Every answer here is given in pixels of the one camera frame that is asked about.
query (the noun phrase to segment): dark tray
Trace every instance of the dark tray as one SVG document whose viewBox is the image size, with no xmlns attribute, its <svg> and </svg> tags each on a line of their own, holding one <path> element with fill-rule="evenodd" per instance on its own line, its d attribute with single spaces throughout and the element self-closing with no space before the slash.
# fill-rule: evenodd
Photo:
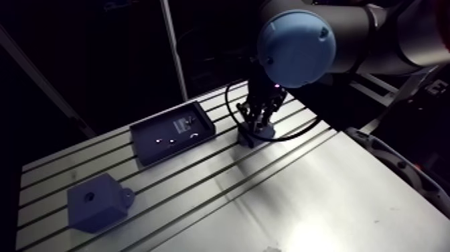
<svg viewBox="0 0 450 252">
<path fill-rule="evenodd" d="M 177 155 L 216 134 L 216 127 L 198 102 L 132 125 L 130 130 L 135 153 L 144 166 Z"/>
</svg>

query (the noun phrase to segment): aluminum table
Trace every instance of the aluminum table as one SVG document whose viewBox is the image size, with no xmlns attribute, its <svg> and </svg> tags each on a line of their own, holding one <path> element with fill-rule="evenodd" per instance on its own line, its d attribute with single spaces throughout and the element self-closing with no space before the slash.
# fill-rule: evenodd
<svg viewBox="0 0 450 252">
<path fill-rule="evenodd" d="M 138 162 L 130 125 L 24 166 L 16 249 L 450 251 L 450 221 L 347 135 L 322 122 L 241 147 L 223 92 L 196 99 L 216 138 L 155 166 Z M 232 108 L 246 94 L 236 85 Z M 288 95 L 276 137 L 315 117 Z M 69 229 L 66 190 L 105 172 L 135 191 L 128 217 L 96 234 Z"/>
</svg>

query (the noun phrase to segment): robotic arm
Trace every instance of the robotic arm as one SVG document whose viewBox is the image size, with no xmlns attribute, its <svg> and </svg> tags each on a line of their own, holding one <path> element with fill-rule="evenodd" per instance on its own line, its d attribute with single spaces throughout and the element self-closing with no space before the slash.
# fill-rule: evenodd
<svg viewBox="0 0 450 252">
<path fill-rule="evenodd" d="M 270 116 L 283 104 L 283 87 L 325 73 L 413 74 L 450 62 L 446 0 L 404 0 L 389 9 L 268 0 L 258 13 L 249 94 L 237 106 L 245 120 L 240 142 L 250 147 L 275 134 Z"/>
</svg>

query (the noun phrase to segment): blue joint cap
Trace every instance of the blue joint cap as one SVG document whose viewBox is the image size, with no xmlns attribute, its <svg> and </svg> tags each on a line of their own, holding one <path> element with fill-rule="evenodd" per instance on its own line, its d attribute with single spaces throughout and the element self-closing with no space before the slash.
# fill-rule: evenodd
<svg viewBox="0 0 450 252">
<path fill-rule="evenodd" d="M 336 40 L 328 23 L 301 9 L 274 16 L 259 33 L 258 60 L 281 86 L 299 88 L 315 82 L 333 64 Z"/>
</svg>

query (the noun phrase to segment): black cable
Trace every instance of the black cable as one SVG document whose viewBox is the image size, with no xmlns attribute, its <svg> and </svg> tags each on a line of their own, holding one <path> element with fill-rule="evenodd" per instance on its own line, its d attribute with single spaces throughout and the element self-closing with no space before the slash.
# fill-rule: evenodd
<svg viewBox="0 0 450 252">
<path fill-rule="evenodd" d="M 287 137 L 280 137 L 280 138 L 266 138 L 266 137 L 260 137 L 260 136 L 258 136 L 258 135 L 256 135 L 256 134 L 254 134 L 253 132 L 249 131 L 248 129 L 246 129 L 244 126 L 242 126 L 242 125 L 239 123 L 238 119 L 236 119 L 236 117 L 234 116 L 234 113 L 231 111 L 230 103 L 228 102 L 228 91 L 230 90 L 230 87 L 233 86 L 234 84 L 233 84 L 233 83 L 230 83 L 230 84 L 226 85 L 226 88 L 225 88 L 225 105 L 226 105 L 226 109 L 228 109 L 228 112 L 230 113 L 230 116 L 231 116 L 231 118 L 233 119 L 233 121 L 238 125 L 239 131 L 241 131 L 241 132 L 243 132 L 243 133 L 245 133 L 245 134 L 247 134 L 247 135 L 249 135 L 249 136 L 251 136 L 251 137 L 257 139 L 257 140 L 265 141 L 265 142 L 281 142 L 281 141 L 288 141 L 288 140 L 294 139 L 294 138 L 296 138 L 296 137 L 299 137 L 299 136 L 305 134 L 306 132 L 312 130 L 317 124 L 319 124 L 319 123 L 322 121 L 322 119 L 320 119 L 319 117 L 317 117 L 316 120 L 314 120 L 314 122 L 312 122 L 312 124 L 308 125 L 308 127 L 304 128 L 304 129 L 302 129 L 302 130 L 300 130 L 299 132 L 297 132 L 297 133 L 295 133 L 295 134 L 292 134 L 292 135 L 290 135 L 290 136 L 287 136 Z"/>
</svg>

